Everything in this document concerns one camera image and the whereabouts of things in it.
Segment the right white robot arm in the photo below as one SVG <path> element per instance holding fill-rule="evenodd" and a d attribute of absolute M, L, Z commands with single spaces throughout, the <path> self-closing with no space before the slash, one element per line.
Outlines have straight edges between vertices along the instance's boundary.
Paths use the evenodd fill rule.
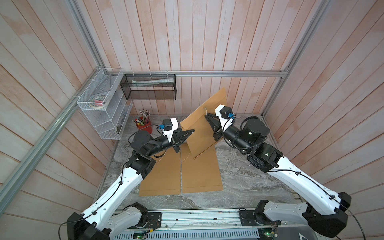
<path fill-rule="evenodd" d="M 292 222 L 307 225 L 328 238 L 336 237 L 347 226 L 346 211 L 351 205 L 351 196 L 324 187 L 267 144 L 265 140 L 270 130 L 258 117 L 245 118 L 240 128 L 233 125 L 236 115 L 230 108 L 225 108 L 223 114 L 208 113 L 204 118 L 215 141 L 224 140 L 245 155 L 252 166 L 285 183 L 306 200 L 301 204 L 261 200 L 253 211 L 239 210 L 243 225 L 278 226 L 283 221 Z"/>

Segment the brown kraft file bag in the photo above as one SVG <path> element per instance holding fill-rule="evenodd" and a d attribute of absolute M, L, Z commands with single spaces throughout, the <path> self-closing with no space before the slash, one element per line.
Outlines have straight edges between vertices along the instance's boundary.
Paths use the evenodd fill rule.
<path fill-rule="evenodd" d="M 140 184 L 140 197 L 178 195 L 181 193 L 181 153 L 173 149 L 157 161 Z"/>

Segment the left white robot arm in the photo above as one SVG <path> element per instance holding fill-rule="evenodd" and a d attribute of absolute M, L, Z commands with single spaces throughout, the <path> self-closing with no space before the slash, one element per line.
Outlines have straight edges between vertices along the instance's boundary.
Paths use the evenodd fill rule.
<path fill-rule="evenodd" d="M 81 214 L 73 213 L 65 222 L 69 240 L 110 240 L 128 228 L 150 232 L 151 221 L 148 209 L 142 204 L 133 203 L 119 214 L 116 209 L 151 172 L 159 153 L 173 148 L 180 151 L 180 146 L 194 130 L 176 129 L 171 136 L 163 134 L 153 138 L 147 131 L 138 130 L 132 134 L 130 143 L 133 149 L 129 160 L 123 164 L 121 174 L 108 190 Z"/>

